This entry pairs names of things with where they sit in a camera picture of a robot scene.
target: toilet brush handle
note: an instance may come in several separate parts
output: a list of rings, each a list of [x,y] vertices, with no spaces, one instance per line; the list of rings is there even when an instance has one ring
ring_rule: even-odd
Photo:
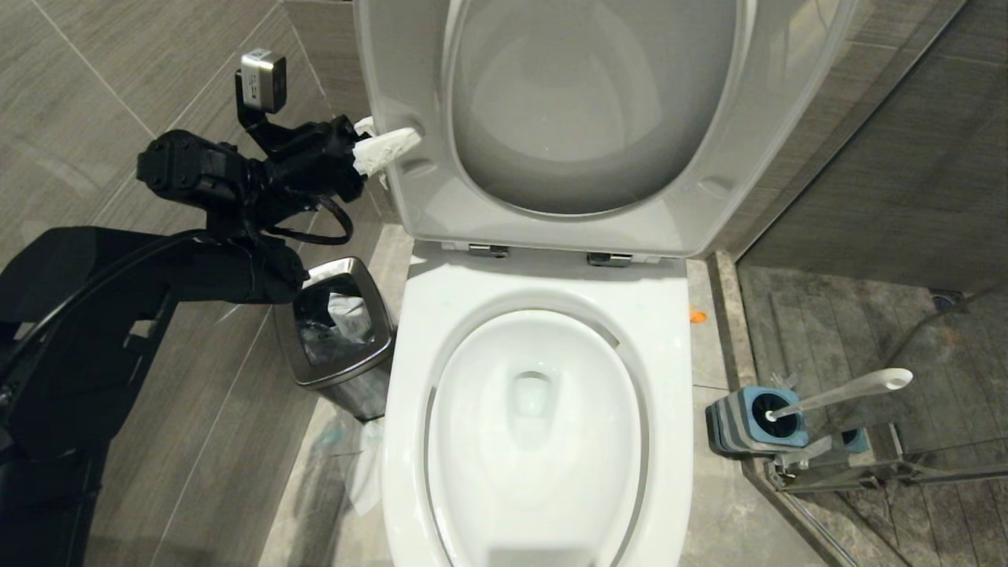
[[[774,412],[767,412],[766,418],[773,422],[791,414],[814,410],[840,402],[847,402],[855,398],[895,391],[910,383],[912,379],[913,373],[905,368],[876,370],[858,379],[851,380],[838,388],[824,391],[823,393],[802,400],[796,404],[791,404]]]

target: trash can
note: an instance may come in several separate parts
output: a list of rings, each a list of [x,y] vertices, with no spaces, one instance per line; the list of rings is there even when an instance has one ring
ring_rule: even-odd
[[[308,271],[297,298],[273,319],[298,385],[361,422],[385,415],[395,328],[360,258]]]

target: black cable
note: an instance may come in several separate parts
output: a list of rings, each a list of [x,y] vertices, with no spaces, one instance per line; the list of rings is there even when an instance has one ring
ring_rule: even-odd
[[[336,220],[340,223],[340,226],[343,227],[344,232],[346,232],[345,235],[322,236],[319,234],[305,234],[303,232],[280,228],[278,226],[271,226],[263,230],[274,236],[286,236],[288,238],[293,238],[294,240],[307,242],[308,244],[320,244],[323,246],[339,246],[340,244],[350,242],[350,238],[354,235],[354,221],[350,219],[350,215],[348,215],[342,207],[337,205],[336,201],[333,201],[329,197],[320,197],[319,203],[325,207],[327,211],[333,213],[333,216],[336,217]]]
[[[14,366],[17,364],[17,361],[24,356],[32,344],[45,335],[45,332],[49,327],[54,325],[71,310],[85,302],[88,298],[93,296],[109,282],[113,281],[140,262],[146,261],[151,257],[160,254],[164,250],[171,248],[172,246],[176,246],[182,242],[188,242],[190,240],[196,238],[211,237],[212,235],[210,231],[202,229],[186,230],[184,232],[172,234],[171,236],[165,236],[137,248],[136,250],[102,268],[98,273],[85,281],[84,285],[81,286],[76,292],[71,294],[70,297],[64,300],[61,304],[56,306],[55,309],[50,311],[48,315],[43,317],[34,327],[32,327],[31,331],[28,331],[24,338],[18,341],[14,352],[11,353],[10,358],[4,362],[3,369],[0,370],[0,379],[6,378],[10,374],[10,372],[14,369]]]

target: stone floor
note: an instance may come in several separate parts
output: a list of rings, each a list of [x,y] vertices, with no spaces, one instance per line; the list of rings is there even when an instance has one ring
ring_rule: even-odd
[[[369,267],[397,314],[412,240],[388,225]],[[742,476],[708,449],[703,411],[727,393],[707,266],[687,263],[690,302],[707,312],[691,326],[694,494],[679,565],[812,566],[823,560]],[[277,511],[259,567],[391,567],[380,503],[360,515],[349,498],[362,458],[360,426],[320,400]]]
[[[895,423],[904,450],[938,471],[1006,462],[1008,294],[927,319],[935,310],[922,288],[749,265],[738,271],[763,385],[774,385],[772,374],[793,375],[795,390],[808,396],[887,365],[914,373],[898,392],[809,412],[811,429]],[[835,494],[799,498],[824,524],[853,513],[851,528],[861,533],[833,536],[861,565],[880,564],[878,546],[864,539],[875,535],[913,567],[1008,565],[1008,479],[889,482]]]

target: toilet bowl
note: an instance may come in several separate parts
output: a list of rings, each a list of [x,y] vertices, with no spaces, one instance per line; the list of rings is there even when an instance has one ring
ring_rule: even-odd
[[[395,564],[674,565],[702,252],[842,42],[840,0],[364,0],[416,239],[386,407]]]

